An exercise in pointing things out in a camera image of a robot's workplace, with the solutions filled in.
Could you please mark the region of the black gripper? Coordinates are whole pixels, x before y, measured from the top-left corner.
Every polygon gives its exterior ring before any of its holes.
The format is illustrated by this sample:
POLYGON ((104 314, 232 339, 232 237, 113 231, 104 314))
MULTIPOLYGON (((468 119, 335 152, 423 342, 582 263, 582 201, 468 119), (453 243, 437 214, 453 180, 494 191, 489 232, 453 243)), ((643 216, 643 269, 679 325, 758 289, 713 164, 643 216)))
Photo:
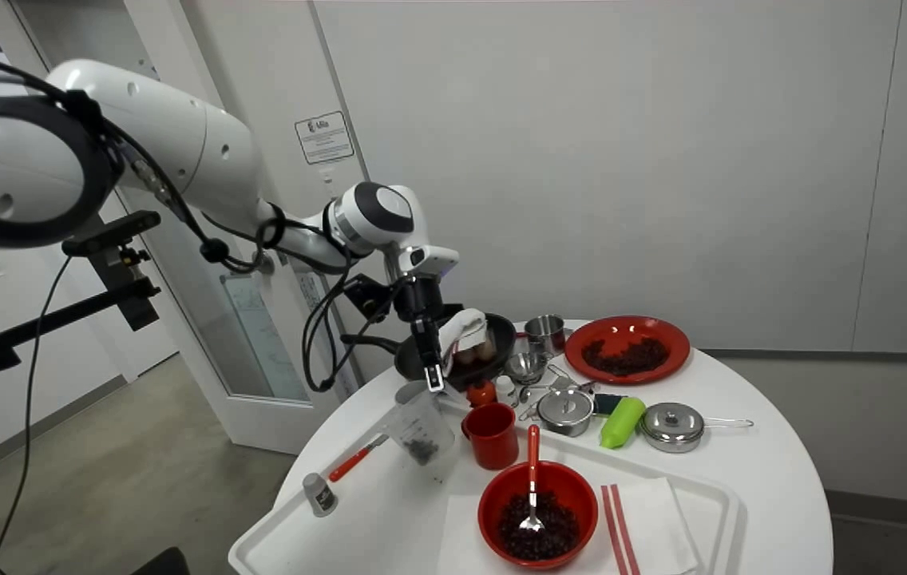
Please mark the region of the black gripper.
POLYGON ((381 283, 377 279, 356 275, 345 283, 345 298, 368 321, 384 321, 389 314, 395 314, 418 342, 418 361, 429 394, 445 388, 437 325, 446 302, 435 279, 410 275, 395 279, 393 283, 381 283))

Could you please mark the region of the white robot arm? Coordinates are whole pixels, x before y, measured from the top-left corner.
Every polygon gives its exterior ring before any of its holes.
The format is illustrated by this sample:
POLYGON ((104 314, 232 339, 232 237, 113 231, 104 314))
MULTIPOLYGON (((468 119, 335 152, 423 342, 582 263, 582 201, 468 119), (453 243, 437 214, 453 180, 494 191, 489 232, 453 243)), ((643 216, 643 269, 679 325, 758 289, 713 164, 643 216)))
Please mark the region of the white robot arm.
POLYGON ((0 62, 0 246, 64 243, 122 180, 142 180, 229 269, 229 232, 341 270, 373 251, 429 289, 456 256, 429 240, 407 186, 359 181, 310 216, 258 193, 253 132, 221 104, 143 72, 73 56, 34 76, 0 62))

